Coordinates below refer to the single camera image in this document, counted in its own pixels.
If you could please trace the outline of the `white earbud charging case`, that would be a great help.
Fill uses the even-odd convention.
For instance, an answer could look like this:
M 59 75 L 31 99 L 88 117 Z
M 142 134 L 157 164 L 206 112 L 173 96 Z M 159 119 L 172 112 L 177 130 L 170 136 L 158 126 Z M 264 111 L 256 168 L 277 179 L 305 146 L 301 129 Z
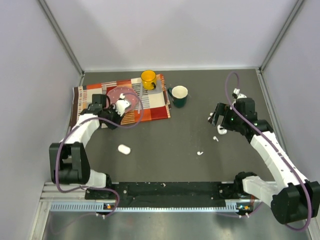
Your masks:
M 120 144 L 117 150 L 124 155 L 129 155 L 131 153 L 131 148 L 124 144 Z

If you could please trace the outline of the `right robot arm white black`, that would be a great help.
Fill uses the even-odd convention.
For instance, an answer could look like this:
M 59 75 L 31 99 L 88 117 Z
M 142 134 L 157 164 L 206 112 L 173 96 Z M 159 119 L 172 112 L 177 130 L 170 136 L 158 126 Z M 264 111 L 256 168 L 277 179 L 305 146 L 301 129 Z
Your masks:
M 238 132 L 257 151 L 276 184 L 262 180 L 253 172 L 235 176 L 233 192 L 239 198 L 253 195 L 268 205 L 280 224 L 308 220 L 318 215 L 320 184 L 309 181 L 290 161 L 279 145 L 273 128 L 258 119 L 252 98 L 237 98 L 232 105 L 219 102 L 208 122 L 218 130 Z

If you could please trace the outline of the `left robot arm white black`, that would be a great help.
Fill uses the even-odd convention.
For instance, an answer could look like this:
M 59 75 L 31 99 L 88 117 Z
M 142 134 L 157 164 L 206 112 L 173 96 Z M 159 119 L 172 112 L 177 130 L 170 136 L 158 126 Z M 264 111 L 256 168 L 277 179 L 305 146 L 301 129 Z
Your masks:
M 115 103 L 105 94 L 93 94 L 92 101 L 80 113 L 77 123 L 65 138 L 49 147 L 51 180 L 60 184 L 78 184 L 80 188 L 96 188 L 102 198 L 109 198 L 114 191 L 108 174 L 90 167 L 85 147 L 93 133 L 105 123 L 110 129 L 117 128 L 131 103 L 123 94 Z

